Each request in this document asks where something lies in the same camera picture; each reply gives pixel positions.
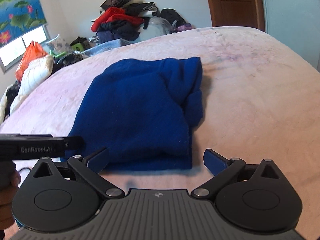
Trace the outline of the left hand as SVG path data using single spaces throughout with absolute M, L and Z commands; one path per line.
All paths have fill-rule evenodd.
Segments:
M 10 185 L 1 189 L 1 209 L 0 209 L 0 228 L 5 230 L 14 224 L 14 218 L 12 215 L 12 200 L 18 191 L 18 185 L 21 182 L 20 174 L 15 171 L 10 178 Z

